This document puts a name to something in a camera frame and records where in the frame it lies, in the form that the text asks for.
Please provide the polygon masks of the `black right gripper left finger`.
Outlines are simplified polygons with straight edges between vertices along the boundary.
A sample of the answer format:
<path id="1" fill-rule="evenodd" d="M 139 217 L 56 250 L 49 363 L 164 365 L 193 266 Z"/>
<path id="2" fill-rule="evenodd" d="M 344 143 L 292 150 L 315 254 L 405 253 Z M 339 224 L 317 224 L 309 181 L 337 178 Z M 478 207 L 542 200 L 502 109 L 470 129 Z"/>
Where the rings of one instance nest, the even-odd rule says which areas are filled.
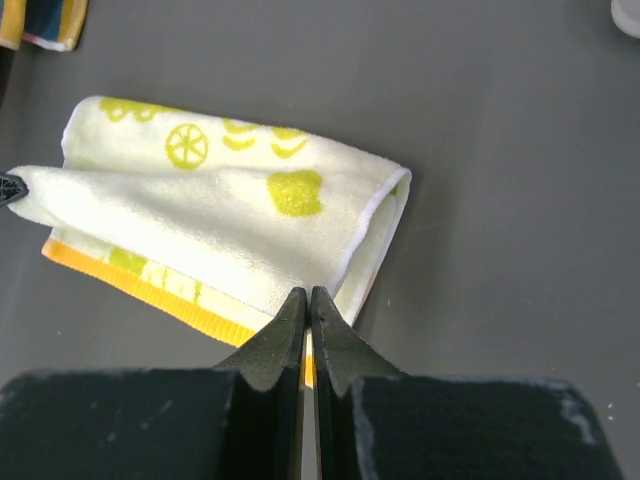
<path id="1" fill-rule="evenodd" d="M 5 479 L 296 479 L 306 294 L 219 364 L 30 372 L 1 391 Z"/>

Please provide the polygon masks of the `yellow cartoon print towel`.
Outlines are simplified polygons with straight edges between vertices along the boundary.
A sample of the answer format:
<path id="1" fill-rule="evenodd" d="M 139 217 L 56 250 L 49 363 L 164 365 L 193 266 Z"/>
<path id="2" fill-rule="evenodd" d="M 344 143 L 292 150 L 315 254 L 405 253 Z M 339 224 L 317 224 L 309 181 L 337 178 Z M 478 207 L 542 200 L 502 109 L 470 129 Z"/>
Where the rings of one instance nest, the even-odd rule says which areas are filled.
<path id="1" fill-rule="evenodd" d="M 56 52 L 76 48 L 87 0 L 1 0 L 1 46 L 18 50 L 22 41 Z"/>

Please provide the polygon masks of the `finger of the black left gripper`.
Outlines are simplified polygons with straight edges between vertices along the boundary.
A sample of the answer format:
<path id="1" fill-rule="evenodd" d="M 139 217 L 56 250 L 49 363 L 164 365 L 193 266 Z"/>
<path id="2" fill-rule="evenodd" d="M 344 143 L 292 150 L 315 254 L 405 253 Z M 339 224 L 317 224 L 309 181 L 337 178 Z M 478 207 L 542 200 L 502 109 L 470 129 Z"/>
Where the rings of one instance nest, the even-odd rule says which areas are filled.
<path id="1" fill-rule="evenodd" d="M 17 202 L 28 195 L 28 186 L 24 180 L 13 174 L 0 174 L 0 206 Z"/>

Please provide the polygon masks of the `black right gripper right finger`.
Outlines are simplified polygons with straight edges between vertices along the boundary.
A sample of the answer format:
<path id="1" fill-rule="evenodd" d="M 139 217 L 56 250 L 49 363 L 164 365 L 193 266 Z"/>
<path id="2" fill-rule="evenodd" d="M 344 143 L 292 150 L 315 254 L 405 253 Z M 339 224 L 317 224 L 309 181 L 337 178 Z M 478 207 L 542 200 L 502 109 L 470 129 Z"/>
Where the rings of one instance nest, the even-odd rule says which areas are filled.
<path id="1" fill-rule="evenodd" d="M 323 479 L 618 479 L 601 425 L 570 384 L 412 376 L 341 317 L 309 306 Z"/>

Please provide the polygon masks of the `lime green print towel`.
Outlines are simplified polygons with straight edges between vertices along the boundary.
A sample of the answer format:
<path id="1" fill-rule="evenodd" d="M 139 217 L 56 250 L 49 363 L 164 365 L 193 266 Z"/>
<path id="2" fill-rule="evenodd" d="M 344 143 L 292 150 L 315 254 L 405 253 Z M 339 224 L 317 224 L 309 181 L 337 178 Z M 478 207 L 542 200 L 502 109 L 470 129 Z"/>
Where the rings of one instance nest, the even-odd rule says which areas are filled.
<path id="1" fill-rule="evenodd" d="M 19 166 L 1 202 L 50 228 L 45 257 L 241 346 L 296 287 L 353 324 L 411 172 L 294 128 L 93 96 L 59 167 Z"/>

